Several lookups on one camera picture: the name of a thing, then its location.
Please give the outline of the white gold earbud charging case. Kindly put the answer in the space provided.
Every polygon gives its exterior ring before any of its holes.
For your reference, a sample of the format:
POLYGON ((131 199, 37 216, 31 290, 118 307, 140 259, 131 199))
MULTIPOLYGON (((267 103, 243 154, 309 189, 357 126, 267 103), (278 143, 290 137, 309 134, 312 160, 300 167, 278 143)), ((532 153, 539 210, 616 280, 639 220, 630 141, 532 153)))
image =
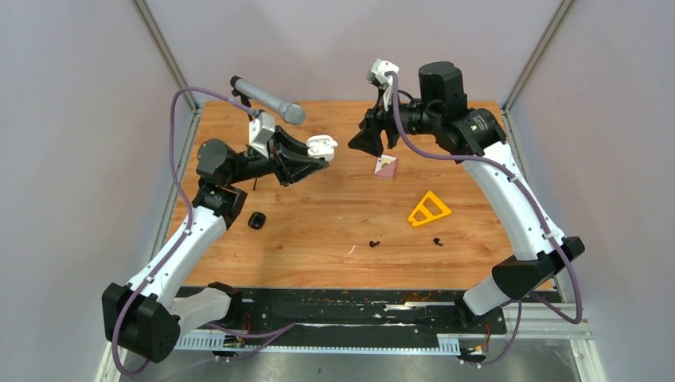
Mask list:
POLYGON ((306 140, 306 146, 308 156, 331 162, 335 158, 338 142, 330 135, 320 134, 309 137, 306 140))

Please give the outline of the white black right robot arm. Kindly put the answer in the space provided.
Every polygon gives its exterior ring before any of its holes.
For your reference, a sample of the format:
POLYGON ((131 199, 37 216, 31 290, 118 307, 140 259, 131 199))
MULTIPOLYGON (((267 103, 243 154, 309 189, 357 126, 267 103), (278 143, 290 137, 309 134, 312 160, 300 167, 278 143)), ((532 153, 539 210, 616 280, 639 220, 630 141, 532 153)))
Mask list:
POLYGON ((469 105, 458 67, 449 61, 421 66, 420 95, 407 102, 400 100, 398 71, 390 61, 374 61, 366 79, 377 87, 377 101, 365 112, 349 147, 379 157, 399 141, 430 135, 440 148, 438 159, 461 165, 486 196, 513 253, 459 299, 456 325, 471 333, 492 310, 570 271, 585 246, 579 237, 566 235, 534 196, 495 114, 469 105))

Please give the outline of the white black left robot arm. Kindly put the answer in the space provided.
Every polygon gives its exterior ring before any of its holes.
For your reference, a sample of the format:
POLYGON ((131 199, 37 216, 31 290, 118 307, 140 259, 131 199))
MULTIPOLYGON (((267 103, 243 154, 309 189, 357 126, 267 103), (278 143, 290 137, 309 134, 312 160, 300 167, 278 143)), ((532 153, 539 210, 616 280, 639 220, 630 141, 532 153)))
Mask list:
POLYGON ((240 215, 247 193, 235 184, 269 174, 289 186, 326 169, 338 143, 329 135, 306 142, 282 127, 253 127, 246 150, 235 152, 212 138, 197 151, 199 188, 187 214, 160 252, 126 284, 111 283, 102 295, 104 333, 146 361, 159 363, 186 334, 210 322, 236 328, 244 318, 241 293, 220 282, 178 297, 185 278, 240 215))

